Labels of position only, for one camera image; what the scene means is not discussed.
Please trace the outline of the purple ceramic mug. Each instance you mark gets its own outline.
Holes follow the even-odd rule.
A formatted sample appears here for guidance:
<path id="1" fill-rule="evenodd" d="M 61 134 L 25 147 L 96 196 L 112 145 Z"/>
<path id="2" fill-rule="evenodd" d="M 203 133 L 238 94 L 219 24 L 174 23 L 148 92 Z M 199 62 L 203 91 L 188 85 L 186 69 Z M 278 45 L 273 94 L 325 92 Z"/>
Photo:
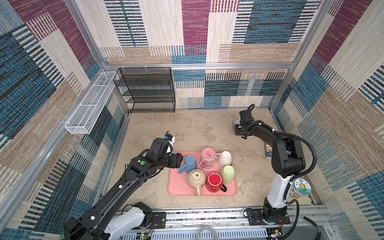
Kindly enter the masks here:
<path id="1" fill-rule="evenodd" d="M 236 116 L 233 119 L 233 124 L 232 124 L 233 130 L 237 129 L 239 125 L 240 125 L 240 116 Z"/>

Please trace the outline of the blue ceramic mug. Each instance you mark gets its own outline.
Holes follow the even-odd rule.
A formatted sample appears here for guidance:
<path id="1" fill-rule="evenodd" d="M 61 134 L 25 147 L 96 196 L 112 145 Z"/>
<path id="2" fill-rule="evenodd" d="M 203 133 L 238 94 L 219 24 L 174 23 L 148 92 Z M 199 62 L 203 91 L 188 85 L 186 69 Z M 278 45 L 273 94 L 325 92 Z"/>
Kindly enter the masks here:
<path id="1" fill-rule="evenodd" d="M 179 169 L 179 174 L 187 173 L 189 174 L 192 170 L 197 168 L 197 162 L 193 156 L 188 156 L 185 159 L 184 164 Z"/>

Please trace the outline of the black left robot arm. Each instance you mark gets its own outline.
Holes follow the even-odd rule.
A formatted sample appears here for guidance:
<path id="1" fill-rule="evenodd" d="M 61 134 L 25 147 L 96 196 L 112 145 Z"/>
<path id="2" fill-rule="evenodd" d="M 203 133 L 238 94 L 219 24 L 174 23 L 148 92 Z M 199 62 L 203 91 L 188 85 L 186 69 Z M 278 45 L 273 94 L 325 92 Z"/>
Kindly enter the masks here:
<path id="1" fill-rule="evenodd" d="M 167 133 L 156 138 L 149 149 L 134 157 L 116 184 L 90 210 L 78 219 L 70 218 L 64 224 L 66 240 L 116 240 L 134 228 L 153 226 L 153 210 L 139 202 L 115 217 L 125 201 L 148 179 L 164 168 L 178 169 L 183 156 L 173 152 L 175 137 Z"/>

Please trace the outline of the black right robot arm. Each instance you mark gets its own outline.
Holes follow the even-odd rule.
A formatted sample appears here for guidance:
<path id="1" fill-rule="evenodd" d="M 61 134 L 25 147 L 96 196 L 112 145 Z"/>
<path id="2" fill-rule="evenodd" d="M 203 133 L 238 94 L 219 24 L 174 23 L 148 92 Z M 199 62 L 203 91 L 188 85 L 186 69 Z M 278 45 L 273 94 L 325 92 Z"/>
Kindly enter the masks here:
<path id="1" fill-rule="evenodd" d="M 235 125 L 235 135 L 247 139 L 255 136 L 272 147 L 271 165 L 275 172 L 273 185 L 265 198 L 262 217 L 273 224 L 287 213 L 287 195 L 293 177 L 306 167 L 300 140 L 278 133 L 262 121 Z"/>

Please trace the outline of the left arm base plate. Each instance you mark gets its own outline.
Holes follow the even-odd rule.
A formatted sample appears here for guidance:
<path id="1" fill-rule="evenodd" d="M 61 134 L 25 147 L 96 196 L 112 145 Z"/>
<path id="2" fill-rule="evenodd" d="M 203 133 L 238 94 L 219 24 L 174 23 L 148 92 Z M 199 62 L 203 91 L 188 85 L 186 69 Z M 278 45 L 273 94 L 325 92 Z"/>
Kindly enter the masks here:
<path id="1" fill-rule="evenodd" d="M 166 219 L 166 212 L 151 212 L 145 215 L 142 227 L 144 227 L 146 230 L 164 229 L 166 226 Z"/>

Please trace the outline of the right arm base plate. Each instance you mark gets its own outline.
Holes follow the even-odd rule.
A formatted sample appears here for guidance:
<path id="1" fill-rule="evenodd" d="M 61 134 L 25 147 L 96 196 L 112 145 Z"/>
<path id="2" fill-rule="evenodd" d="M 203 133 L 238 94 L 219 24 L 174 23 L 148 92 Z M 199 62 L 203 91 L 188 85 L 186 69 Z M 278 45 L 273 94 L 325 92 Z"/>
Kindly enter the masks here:
<path id="1" fill-rule="evenodd" d="M 287 213 L 287 208 L 282 212 L 278 212 L 275 216 L 270 216 L 269 220 L 263 217 L 263 209 L 246 208 L 243 210 L 243 216 L 248 219 L 250 226 L 266 226 L 266 225 L 289 225 L 291 220 Z"/>

